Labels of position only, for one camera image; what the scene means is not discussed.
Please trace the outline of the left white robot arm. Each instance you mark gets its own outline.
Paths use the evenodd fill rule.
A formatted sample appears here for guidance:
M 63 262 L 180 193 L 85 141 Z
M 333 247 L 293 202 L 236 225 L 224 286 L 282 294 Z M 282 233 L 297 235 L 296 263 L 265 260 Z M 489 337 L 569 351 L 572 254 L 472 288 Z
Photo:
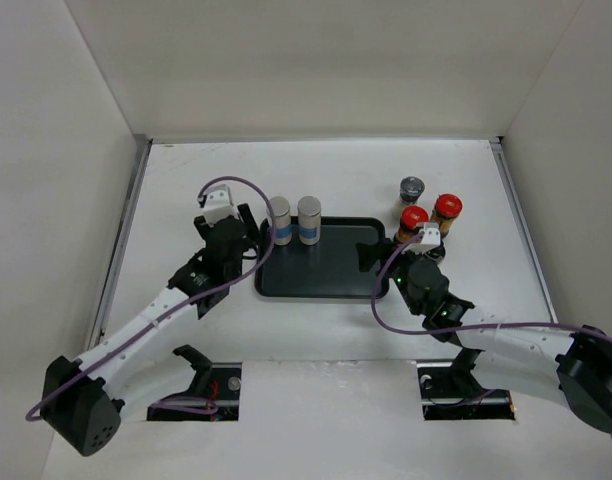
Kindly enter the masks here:
M 83 457 L 104 448 L 133 410 L 209 390 L 212 364 L 188 341 L 244 278 L 245 253 L 258 246 L 260 231 L 246 203 L 207 209 L 195 226 L 204 247 L 141 313 L 105 342 L 46 369 L 38 416 Z

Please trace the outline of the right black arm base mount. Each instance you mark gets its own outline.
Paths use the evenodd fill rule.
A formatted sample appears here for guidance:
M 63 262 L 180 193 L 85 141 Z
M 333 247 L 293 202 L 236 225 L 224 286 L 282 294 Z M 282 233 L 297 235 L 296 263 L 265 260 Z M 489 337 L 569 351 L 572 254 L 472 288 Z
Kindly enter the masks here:
M 417 363 L 422 414 L 427 421 L 515 420 L 508 391 L 485 389 L 472 375 L 477 353 Z

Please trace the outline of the red lid sauce jar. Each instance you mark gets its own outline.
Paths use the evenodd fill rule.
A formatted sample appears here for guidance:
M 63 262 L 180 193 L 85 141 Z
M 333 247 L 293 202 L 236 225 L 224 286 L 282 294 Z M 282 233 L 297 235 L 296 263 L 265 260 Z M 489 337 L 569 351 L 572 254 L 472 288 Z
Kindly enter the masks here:
M 459 217 L 462 209 L 462 200 L 454 194 L 444 193 L 437 197 L 430 222 L 438 226 L 442 238 L 449 234 L 452 223 Z

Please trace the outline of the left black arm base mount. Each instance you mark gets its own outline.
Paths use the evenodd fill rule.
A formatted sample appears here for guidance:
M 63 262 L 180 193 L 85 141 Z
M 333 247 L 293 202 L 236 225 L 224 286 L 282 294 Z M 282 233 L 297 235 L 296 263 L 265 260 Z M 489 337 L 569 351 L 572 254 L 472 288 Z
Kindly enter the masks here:
M 193 371 L 185 390 L 174 392 L 147 409 L 150 422 L 231 422 L 239 420 L 243 365 L 212 362 L 190 345 L 173 354 Z

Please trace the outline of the blue label sago bottle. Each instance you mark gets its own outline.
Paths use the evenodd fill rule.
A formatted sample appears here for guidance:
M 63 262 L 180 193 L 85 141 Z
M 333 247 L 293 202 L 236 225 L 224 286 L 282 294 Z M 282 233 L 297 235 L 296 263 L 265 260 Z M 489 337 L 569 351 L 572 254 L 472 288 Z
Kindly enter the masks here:
M 297 204 L 298 233 L 302 244 L 313 246 L 321 235 L 321 202 L 314 196 L 304 196 Z
M 282 196 L 270 199 L 272 209 L 267 211 L 270 222 L 276 224 L 274 244 L 276 246 L 288 245 L 292 240 L 292 220 L 289 201 Z

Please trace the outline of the red lid chili jar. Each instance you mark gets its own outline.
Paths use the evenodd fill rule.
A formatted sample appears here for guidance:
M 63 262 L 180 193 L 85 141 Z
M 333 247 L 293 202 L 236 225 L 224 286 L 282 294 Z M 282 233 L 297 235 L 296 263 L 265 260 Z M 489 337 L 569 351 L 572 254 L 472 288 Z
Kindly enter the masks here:
M 417 205 L 407 206 L 401 213 L 399 228 L 393 240 L 398 244 L 405 243 L 418 234 L 423 225 L 428 221 L 429 215 L 422 207 Z

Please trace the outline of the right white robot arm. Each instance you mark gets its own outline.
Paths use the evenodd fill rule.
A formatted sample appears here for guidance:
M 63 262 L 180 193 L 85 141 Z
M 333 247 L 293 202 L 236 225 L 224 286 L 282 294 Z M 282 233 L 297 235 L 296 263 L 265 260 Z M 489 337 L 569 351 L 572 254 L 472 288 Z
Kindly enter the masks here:
M 469 396 L 479 389 L 523 393 L 559 404 L 586 425 L 612 434 L 612 337 L 590 326 L 522 322 L 486 314 L 449 290 L 439 266 L 406 244 L 356 246 L 359 269 L 379 264 L 379 281 L 394 281 L 419 329 L 389 325 L 405 336 L 430 336 L 459 348 L 450 384 Z

